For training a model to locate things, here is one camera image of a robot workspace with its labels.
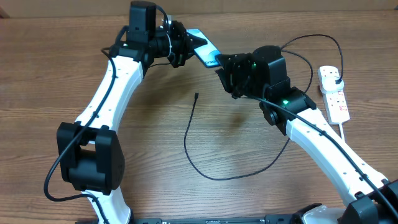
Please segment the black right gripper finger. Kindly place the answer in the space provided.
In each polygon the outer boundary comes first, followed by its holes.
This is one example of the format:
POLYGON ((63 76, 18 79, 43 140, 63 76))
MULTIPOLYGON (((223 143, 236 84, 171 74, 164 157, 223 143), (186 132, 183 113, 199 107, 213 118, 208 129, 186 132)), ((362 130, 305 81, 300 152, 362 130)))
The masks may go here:
POLYGON ((236 58, 236 54, 219 54, 215 56, 216 61, 221 67, 227 66, 236 58))
POLYGON ((231 84, 230 75, 228 75, 223 68, 216 70, 215 73, 218 75, 225 92, 232 93, 233 87, 231 84))

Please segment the black smartphone with blue screen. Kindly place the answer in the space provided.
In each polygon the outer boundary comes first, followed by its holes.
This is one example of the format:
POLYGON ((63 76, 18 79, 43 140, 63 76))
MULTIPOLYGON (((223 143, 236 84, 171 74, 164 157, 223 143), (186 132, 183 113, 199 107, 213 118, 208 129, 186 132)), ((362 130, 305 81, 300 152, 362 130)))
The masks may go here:
POLYGON ((219 67, 216 56, 221 52, 209 40, 209 38, 200 29, 187 29, 187 33, 192 37, 198 37, 206 40, 206 44, 200 47, 194 47, 195 55, 200 59, 206 68, 219 67))

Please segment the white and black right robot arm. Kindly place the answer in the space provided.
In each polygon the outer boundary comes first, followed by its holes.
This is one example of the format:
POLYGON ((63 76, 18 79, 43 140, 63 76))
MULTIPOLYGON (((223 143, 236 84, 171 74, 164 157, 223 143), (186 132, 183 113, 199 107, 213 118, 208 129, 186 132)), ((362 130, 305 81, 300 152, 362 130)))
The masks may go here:
POLYGON ((215 59, 225 91, 233 98, 259 101, 267 122, 307 152, 345 205, 340 209, 314 203, 293 214, 291 223, 397 223, 397 182, 364 162, 334 132, 315 102, 290 85, 278 46, 215 59))

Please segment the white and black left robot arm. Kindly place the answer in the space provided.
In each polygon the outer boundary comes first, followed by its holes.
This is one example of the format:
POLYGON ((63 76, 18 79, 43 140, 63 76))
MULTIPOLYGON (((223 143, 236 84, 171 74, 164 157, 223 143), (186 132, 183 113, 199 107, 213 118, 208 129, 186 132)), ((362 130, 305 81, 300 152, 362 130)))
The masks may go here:
POLYGON ((92 204, 99 223, 132 223, 134 216, 121 192, 125 158, 118 129, 134 90, 156 58, 177 68, 207 40, 189 33, 167 16, 156 22, 159 5, 132 1, 129 23, 114 44, 102 50, 108 59, 106 74, 86 109, 73 123, 57 130, 58 158, 54 167, 71 183, 79 197, 92 204))

